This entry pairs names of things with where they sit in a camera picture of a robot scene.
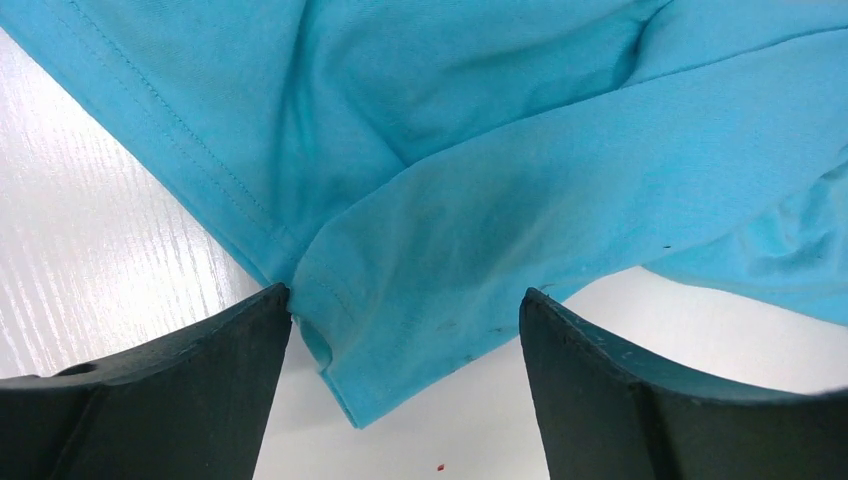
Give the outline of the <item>turquoise t-shirt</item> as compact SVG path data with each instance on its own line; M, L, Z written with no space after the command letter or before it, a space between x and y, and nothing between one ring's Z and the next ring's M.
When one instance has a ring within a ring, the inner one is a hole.
M847 321L843 1L5 1L363 428L641 266Z

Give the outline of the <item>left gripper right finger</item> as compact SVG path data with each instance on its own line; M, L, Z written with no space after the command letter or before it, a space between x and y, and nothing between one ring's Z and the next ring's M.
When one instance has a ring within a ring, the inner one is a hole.
M520 343L553 479L843 479L847 393L802 395L699 371L536 289Z

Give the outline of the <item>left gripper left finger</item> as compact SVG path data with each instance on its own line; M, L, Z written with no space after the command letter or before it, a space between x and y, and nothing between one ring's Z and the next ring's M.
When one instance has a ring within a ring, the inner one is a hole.
M292 323L276 284L137 347L1 383L5 479L249 479Z

